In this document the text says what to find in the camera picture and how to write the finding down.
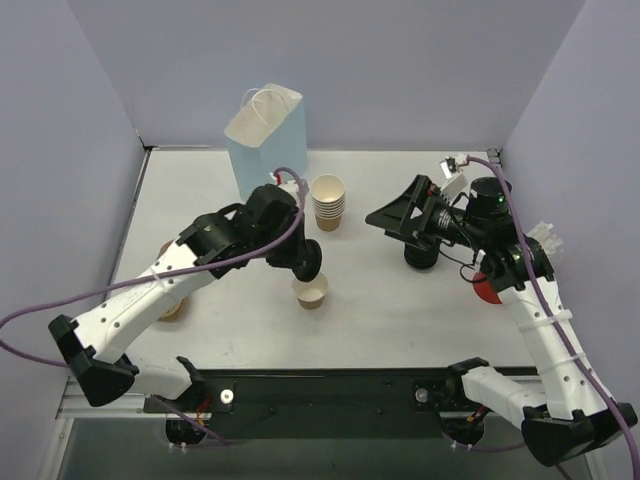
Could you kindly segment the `brown paper coffee cup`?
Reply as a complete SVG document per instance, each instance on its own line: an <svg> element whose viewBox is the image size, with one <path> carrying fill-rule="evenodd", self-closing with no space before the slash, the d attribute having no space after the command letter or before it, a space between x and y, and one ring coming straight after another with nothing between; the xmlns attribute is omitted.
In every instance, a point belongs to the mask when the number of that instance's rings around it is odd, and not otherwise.
<svg viewBox="0 0 640 480"><path fill-rule="evenodd" d="M312 281L302 282L294 279L291 288L298 304L306 310L319 308L328 293L329 282L323 273L319 273Z"/></svg>

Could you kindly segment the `black plastic cup lid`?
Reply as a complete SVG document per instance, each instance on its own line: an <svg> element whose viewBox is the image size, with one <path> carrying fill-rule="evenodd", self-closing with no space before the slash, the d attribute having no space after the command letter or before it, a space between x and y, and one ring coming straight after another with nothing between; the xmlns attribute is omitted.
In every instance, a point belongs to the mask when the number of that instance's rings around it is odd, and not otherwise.
<svg viewBox="0 0 640 480"><path fill-rule="evenodd" d="M313 239L304 242L304 248L299 256L299 264L292 269L295 278L304 283L310 283L320 273L322 267L322 249Z"/></svg>

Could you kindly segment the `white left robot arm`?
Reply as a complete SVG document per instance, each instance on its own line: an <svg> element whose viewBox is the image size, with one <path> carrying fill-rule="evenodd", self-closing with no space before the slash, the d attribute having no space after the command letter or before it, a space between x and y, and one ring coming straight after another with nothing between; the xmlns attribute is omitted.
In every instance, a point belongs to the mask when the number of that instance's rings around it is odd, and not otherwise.
<svg viewBox="0 0 640 480"><path fill-rule="evenodd" d="M49 331L89 404L107 405L126 393L157 395L179 410L201 403L204 379L184 356L136 356L130 345L162 314L230 271L226 261L255 252L276 268L301 274L304 234L298 202L272 184L246 203L198 216L138 277L137 285L71 318L60 315Z"/></svg>

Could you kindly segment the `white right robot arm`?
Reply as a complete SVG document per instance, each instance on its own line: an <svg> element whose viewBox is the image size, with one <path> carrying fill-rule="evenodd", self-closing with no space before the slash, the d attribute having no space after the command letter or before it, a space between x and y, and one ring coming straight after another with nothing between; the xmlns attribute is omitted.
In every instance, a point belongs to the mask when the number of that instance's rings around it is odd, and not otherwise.
<svg viewBox="0 0 640 480"><path fill-rule="evenodd" d="M435 403L457 408L473 403L500 415L521 431L530 453L547 467L623 437L637 473L639 454L631 434L636 412L616 402L589 365L551 262L512 211L511 190L504 179L475 179L460 209L450 194L418 175L398 198L365 218L401 241L406 262L419 270L436 263L444 243L471 249L479 263L477 284L488 286L511 313L542 384L540 392L533 391L473 358L449 366Z"/></svg>

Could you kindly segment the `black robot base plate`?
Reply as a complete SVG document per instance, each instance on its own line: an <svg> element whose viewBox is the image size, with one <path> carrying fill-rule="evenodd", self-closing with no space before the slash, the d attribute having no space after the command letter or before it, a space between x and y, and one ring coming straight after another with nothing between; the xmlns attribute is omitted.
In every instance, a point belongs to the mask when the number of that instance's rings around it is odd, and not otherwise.
<svg viewBox="0 0 640 480"><path fill-rule="evenodd" d="M203 407L227 440L422 439L475 444L492 414L446 368L204 370L201 385L147 413Z"/></svg>

